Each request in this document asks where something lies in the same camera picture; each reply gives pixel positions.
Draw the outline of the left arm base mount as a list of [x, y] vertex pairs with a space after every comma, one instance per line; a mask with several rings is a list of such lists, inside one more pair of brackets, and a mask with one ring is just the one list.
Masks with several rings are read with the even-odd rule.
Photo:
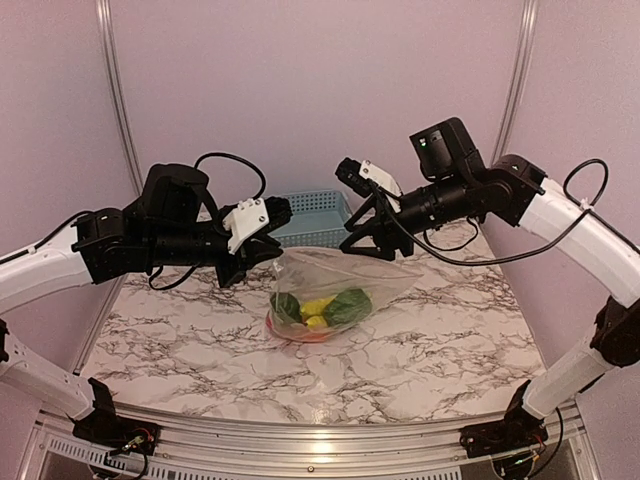
[[151, 456], [156, 448], [160, 427], [152, 422], [123, 417], [117, 414], [109, 388], [89, 378], [93, 400], [89, 413], [73, 419], [73, 435], [91, 443], [112, 448], [112, 455], [135, 451]]

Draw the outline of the clear zip top bag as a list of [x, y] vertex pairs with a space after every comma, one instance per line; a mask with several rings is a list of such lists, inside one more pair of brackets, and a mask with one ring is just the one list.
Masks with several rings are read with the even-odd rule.
[[[368, 294], [373, 304], [372, 313], [358, 323], [330, 327], [333, 331], [331, 337], [366, 321], [404, 294], [420, 278], [418, 273], [401, 264], [345, 255], [336, 249], [319, 247], [287, 248], [273, 261], [272, 269], [275, 283], [270, 296], [275, 292], [288, 292], [298, 299], [300, 306], [311, 300], [337, 296], [351, 288], [360, 288]], [[272, 312], [270, 297], [266, 321], [268, 318], [273, 323], [284, 324]]]

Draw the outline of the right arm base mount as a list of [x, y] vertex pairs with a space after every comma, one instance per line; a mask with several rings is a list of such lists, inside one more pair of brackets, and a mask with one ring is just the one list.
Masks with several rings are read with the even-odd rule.
[[548, 439], [543, 419], [528, 413], [524, 394], [530, 380], [519, 386], [500, 420], [465, 426], [460, 430], [460, 445], [468, 458], [505, 453], [541, 444]]

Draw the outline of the yellow fake banana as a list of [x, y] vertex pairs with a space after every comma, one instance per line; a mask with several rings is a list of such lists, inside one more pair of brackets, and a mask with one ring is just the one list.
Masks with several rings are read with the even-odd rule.
[[300, 315], [304, 325], [311, 331], [328, 331], [330, 325], [324, 316], [324, 310], [336, 298], [335, 295], [311, 300], [300, 306]]

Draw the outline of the orange fake orange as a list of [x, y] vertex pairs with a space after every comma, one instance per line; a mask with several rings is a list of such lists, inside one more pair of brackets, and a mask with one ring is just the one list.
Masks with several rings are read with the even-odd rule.
[[266, 321], [267, 328], [277, 337], [299, 343], [321, 343], [332, 336], [330, 329], [312, 330], [304, 324], [277, 324], [270, 318]]

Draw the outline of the green fake cabbage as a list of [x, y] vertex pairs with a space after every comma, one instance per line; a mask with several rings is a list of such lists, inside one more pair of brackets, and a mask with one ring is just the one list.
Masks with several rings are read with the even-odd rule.
[[339, 293], [323, 310], [322, 316], [330, 327], [341, 327], [358, 323], [373, 311], [368, 294], [360, 288], [351, 288]]

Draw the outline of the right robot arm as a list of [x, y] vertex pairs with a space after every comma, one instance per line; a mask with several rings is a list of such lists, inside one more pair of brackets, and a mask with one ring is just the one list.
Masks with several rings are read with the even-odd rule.
[[609, 292], [585, 339], [544, 374], [521, 386], [495, 430], [515, 448], [563, 401], [588, 388], [615, 367], [639, 360], [639, 248], [612, 227], [593, 203], [573, 197], [523, 157], [505, 155], [486, 166], [464, 123], [449, 118], [411, 136], [428, 184], [402, 193], [395, 179], [369, 161], [346, 158], [337, 178], [364, 204], [346, 223], [346, 254], [394, 260], [420, 247], [442, 254], [418, 234], [469, 217], [493, 214], [543, 240], [537, 254], [558, 248]]

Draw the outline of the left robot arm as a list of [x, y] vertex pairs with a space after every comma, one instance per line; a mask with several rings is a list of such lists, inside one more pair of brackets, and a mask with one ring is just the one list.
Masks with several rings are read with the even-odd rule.
[[83, 211], [42, 240], [1, 260], [1, 310], [129, 273], [164, 267], [214, 268], [228, 288], [283, 250], [271, 232], [292, 210], [281, 197], [256, 196], [217, 207], [196, 167], [156, 164], [140, 197], [124, 209]]

